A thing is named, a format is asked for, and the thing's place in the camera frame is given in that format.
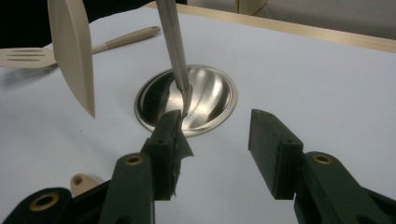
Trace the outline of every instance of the spatula handle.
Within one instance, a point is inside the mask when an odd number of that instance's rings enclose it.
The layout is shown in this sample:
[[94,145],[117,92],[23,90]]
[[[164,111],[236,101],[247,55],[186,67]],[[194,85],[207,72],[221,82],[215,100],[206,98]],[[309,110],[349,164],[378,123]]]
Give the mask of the spatula handle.
[[84,174],[73,175],[70,179],[70,188],[75,196],[93,189],[98,184],[90,176]]
[[123,35],[120,37],[117,37],[115,39],[109,40],[106,43],[96,45],[92,48],[92,54],[98,53],[103,50],[107,49],[114,49],[120,46],[132,44],[134,42],[144,40],[147,38],[150,38],[152,36],[155,36],[160,32],[161,28],[158,26],[152,26],[148,28],[144,28],[132,33],[129,33],[128,35]]

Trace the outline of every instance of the metal rod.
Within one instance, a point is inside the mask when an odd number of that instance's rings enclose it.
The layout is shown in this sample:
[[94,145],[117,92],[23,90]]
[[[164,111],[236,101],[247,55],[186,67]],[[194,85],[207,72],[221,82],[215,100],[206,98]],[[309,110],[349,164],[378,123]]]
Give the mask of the metal rod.
[[181,39],[180,25],[178,23],[176,2],[175,0],[156,1],[177,88],[183,92],[190,87],[190,83],[183,41]]

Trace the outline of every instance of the stainless steel bowl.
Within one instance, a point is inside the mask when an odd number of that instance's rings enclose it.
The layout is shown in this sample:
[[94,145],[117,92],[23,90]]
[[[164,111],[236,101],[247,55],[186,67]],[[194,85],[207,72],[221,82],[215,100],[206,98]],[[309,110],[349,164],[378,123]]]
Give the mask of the stainless steel bowl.
[[[192,99],[182,130],[186,136],[207,132],[226,120],[236,106],[238,92],[224,72],[205,65],[188,65]],[[183,99],[172,69],[150,79],[137,94],[134,112],[149,130],[154,130],[161,115],[182,110]]]

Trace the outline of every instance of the wooden spatula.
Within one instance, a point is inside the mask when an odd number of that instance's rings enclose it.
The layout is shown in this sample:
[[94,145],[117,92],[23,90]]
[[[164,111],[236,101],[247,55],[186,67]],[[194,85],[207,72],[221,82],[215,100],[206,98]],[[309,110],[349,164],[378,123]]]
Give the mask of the wooden spatula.
[[79,103],[95,117],[92,42],[82,0],[48,0],[55,60]]
[[[155,36],[158,26],[151,26],[92,47],[92,54]],[[40,68],[55,64],[52,50],[42,48],[0,49],[0,67]]]

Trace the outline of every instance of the white surface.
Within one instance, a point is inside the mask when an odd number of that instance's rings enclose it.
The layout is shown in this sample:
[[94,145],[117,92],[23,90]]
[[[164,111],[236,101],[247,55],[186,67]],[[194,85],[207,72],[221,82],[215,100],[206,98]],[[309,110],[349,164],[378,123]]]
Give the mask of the white surface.
[[[177,197],[156,203],[157,223],[297,223],[275,201],[250,153],[250,110],[277,115],[304,151],[334,155],[366,188],[396,199],[396,55],[255,27],[180,15],[187,63],[226,72],[239,100],[215,130],[189,138]],[[160,25],[141,8],[91,24],[92,43]],[[96,119],[58,68],[0,68],[0,220],[28,195],[69,188],[77,173],[108,180],[117,158],[150,133],[136,120],[143,84],[171,67],[163,35],[93,56]]]

